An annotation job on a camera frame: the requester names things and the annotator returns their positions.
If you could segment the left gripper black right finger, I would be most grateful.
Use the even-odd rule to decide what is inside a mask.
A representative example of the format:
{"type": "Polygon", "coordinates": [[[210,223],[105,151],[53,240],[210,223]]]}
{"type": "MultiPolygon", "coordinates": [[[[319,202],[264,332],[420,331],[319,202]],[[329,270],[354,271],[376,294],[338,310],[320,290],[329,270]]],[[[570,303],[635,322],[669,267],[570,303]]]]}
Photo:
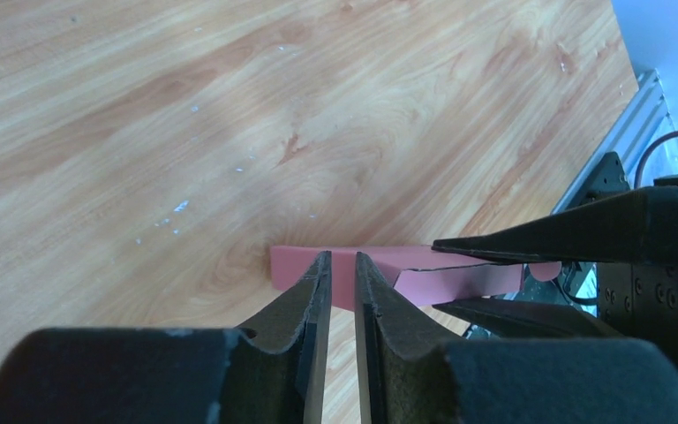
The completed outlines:
{"type": "Polygon", "coordinates": [[[423,313],[358,254],[364,423],[678,423],[678,369],[619,338],[470,340],[423,313]]]}

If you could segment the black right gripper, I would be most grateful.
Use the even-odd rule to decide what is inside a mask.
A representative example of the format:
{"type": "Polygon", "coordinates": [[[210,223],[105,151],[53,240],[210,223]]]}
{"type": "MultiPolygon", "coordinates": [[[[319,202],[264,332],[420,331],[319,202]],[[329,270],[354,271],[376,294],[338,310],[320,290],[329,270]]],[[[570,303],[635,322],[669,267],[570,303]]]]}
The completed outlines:
{"type": "Polygon", "coordinates": [[[433,242],[434,251],[487,261],[637,264],[598,264],[602,321],[571,306],[495,298],[433,307],[498,337],[641,338],[678,367],[678,263],[667,265],[678,261],[678,176],[654,184],[484,236],[433,242]]]}

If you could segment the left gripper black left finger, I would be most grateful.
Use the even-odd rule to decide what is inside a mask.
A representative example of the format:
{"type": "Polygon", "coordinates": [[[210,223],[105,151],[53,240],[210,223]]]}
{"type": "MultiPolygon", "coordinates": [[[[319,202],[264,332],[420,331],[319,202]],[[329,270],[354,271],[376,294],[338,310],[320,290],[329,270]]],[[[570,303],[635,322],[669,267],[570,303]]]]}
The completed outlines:
{"type": "Polygon", "coordinates": [[[48,328],[0,366],[0,423],[318,423],[331,255],[233,328],[48,328]]]}

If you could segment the pink paper box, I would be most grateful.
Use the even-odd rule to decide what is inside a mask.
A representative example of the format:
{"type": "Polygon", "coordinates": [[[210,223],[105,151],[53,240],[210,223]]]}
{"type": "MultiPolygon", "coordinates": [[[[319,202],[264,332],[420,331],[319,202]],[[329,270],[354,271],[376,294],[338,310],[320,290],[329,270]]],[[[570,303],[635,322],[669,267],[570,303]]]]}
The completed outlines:
{"type": "Polygon", "coordinates": [[[273,286],[289,289],[307,271],[319,253],[331,253],[332,305],[355,308],[357,254],[368,255],[387,283],[418,307],[518,292],[524,275],[541,282],[556,278],[559,262],[524,265],[499,264],[459,254],[435,252],[430,246],[301,247],[272,246],[273,286]]]}

